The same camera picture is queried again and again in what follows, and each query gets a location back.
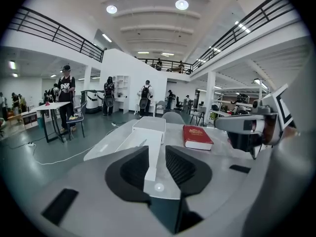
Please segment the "person wearing backpack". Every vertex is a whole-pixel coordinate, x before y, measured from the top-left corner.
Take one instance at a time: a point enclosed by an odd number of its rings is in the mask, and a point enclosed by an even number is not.
[[[70,102],[59,108],[61,126],[60,132],[63,133],[67,130],[67,118],[74,115],[74,95],[75,95],[75,78],[70,75],[70,66],[66,65],[63,68],[64,76],[58,81],[57,87],[61,90],[59,95],[59,102]],[[76,124],[70,124],[71,131],[76,131]]]
[[[149,80],[146,80],[146,83],[141,88],[140,93],[141,93],[141,101],[142,101],[142,99],[147,99],[147,104],[146,104],[145,108],[143,108],[143,109],[140,108],[139,116],[140,117],[148,116],[149,115],[149,106],[150,106],[151,100],[152,100],[153,95],[154,95],[154,90],[153,90],[153,87],[151,87]]]
[[[112,115],[113,112],[113,102],[114,102],[114,84],[113,84],[113,78],[109,77],[107,82],[104,84],[104,103],[103,103],[103,116],[106,116],[108,114],[108,108],[109,108],[109,116]],[[110,101],[111,106],[108,106],[107,104],[107,97],[113,98],[112,101]]]

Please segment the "round ceiling light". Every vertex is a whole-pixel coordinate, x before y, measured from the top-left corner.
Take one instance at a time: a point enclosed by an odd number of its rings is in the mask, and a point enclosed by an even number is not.
[[[189,3],[185,0],[178,0],[176,1],[176,7],[179,10],[186,10],[189,7]]]
[[[114,6],[114,5],[109,5],[107,7],[107,12],[110,13],[110,14],[114,14],[118,11],[118,9]]]

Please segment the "red book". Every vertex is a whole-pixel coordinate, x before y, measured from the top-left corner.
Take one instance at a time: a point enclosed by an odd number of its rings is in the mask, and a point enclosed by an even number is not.
[[[186,148],[211,150],[214,144],[202,127],[183,126],[183,140]]]

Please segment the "black t-shirt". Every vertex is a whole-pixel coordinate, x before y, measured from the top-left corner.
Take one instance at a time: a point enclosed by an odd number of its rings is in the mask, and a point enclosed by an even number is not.
[[[19,97],[18,96],[13,96],[12,101],[13,101],[13,107],[19,107]]]
[[[65,88],[70,89],[75,86],[76,86],[75,78],[73,78],[72,76],[69,76],[68,78],[65,78],[65,77],[60,78],[58,81],[58,88],[61,89],[61,91],[60,91],[58,101],[59,102],[72,102],[72,95],[74,92],[70,91],[68,93],[65,93],[63,89]]]

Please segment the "green floor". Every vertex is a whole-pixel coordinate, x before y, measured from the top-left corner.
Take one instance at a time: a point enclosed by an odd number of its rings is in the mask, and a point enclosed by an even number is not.
[[[185,123],[189,124],[191,117],[181,113]],[[74,138],[62,143],[55,140],[47,143],[45,139],[35,141],[36,149],[33,155],[34,147],[22,146],[24,143],[34,141],[44,137],[44,131],[38,126],[15,134],[0,142],[1,151],[1,175],[18,204],[24,204],[32,198],[32,195],[52,180],[62,176],[73,166],[83,162],[83,157],[87,152],[75,156],[69,160],[51,164],[41,165],[41,163],[56,162],[72,157],[98,143],[114,127],[115,122],[121,125],[138,118],[132,112],[123,115],[122,112],[113,113],[111,117],[103,116],[101,112],[96,114],[86,114],[84,119],[84,133],[82,136],[81,127],[73,133]],[[53,127],[47,123],[47,133],[51,133]]]

